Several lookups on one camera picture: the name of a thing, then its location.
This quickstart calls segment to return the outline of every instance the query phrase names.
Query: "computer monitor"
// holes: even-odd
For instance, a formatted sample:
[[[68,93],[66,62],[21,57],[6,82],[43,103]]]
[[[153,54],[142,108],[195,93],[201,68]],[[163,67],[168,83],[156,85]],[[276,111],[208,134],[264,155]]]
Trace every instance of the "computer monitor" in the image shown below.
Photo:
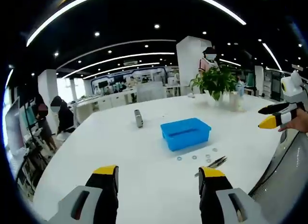
[[[5,116],[6,132],[8,136],[8,147],[14,155],[18,149],[24,146],[24,140],[19,121],[19,97],[12,104]]]
[[[99,88],[104,88],[104,87],[106,87],[106,86],[108,86],[108,81],[103,81],[103,82],[99,82],[99,83],[98,83],[98,87],[99,87]]]
[[[20,115],[21,115],[23,122],[24,122],[25,126],[27,127],[27,129],[32,128],[37,122],[37,120],[34,116],[32,106],[27,107],[26,111],[25,111],[25,107],[21,107],[20,108]]]
[[[115,83],[123,82],[123,81],[124,81],[123,76],[115,76]]]

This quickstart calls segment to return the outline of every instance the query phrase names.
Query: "face mask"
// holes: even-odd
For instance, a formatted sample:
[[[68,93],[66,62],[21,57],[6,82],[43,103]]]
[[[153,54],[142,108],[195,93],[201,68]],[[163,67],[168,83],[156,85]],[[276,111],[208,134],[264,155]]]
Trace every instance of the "face mask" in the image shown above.
[[[206,58],[209,60],[214,60],[216,58],[216,54],[207,54]]]

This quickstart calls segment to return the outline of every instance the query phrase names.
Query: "chair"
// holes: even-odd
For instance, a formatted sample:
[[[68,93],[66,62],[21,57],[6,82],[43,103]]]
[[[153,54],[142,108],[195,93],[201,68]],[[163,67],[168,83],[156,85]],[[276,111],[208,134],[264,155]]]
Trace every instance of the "chair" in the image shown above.
[[[150,82],[137,85],[137,103],[166,98],[163,83]]]

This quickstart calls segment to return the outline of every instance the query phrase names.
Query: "human hand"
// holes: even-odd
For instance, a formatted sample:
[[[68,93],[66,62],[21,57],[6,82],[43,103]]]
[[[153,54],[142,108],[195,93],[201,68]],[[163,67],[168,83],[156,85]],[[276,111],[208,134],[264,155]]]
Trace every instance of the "human hand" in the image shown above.
[[[286,124],[285,127],[280,128],[278,131],[282,132],[286,129],[296,129],[300,132],[308,132],[308,113],[302,109],[296,110],[297,117]]]

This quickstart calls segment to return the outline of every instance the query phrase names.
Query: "black jacket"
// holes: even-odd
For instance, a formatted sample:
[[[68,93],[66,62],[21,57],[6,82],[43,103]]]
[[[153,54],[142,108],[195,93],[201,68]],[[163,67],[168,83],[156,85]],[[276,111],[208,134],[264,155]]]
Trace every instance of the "black jacket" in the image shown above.
[[[59,127],[58,132],[67,130],[74,125],[74,115],[67,107],[66,102],[62,101],[60,110],[58,112]]]

